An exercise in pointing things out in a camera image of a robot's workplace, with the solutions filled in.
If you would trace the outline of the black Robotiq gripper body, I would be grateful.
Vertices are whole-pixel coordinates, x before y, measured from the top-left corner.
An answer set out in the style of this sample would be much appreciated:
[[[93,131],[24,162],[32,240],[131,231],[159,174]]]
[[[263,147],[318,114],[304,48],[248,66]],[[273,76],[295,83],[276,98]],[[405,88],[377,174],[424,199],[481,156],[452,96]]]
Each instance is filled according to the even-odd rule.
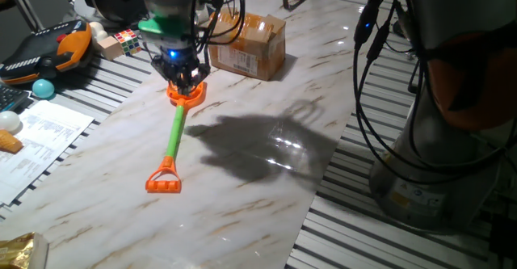
[[[210,69],[209,63],[198,58],[195,36],[152,35],[149,41],[160,50],[160,54],[153,58],[152,65],[162,76],[172,78],[176,74],[186,74],[190,77],[195,69]]]

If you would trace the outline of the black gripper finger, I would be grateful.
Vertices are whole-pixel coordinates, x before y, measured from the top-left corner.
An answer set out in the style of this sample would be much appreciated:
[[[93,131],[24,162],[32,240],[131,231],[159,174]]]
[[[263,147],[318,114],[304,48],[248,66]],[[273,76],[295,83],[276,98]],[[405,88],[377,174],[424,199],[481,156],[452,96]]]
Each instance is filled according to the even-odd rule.
[[[195,69],[191,72],[188,82],[188,93],[191,94],[210,74],[210,69]]]
[[[163,76],[167,82],[166,93],[188,96],[190,94],[190,77],[186,74],[176,74],[175,76]]]

